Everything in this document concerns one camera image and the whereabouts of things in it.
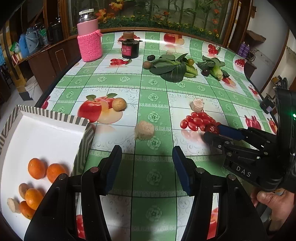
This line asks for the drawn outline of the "person's right hand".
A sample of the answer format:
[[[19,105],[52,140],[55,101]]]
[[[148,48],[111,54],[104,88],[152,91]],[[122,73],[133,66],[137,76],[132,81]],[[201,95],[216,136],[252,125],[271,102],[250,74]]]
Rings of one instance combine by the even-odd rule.
[[[295,205],[295,194],[287,190],[283,190],[281,195],[255,190],[250,197],[254,206],[261,203],[271,209],[270,218],[273,221],[285,222]]]

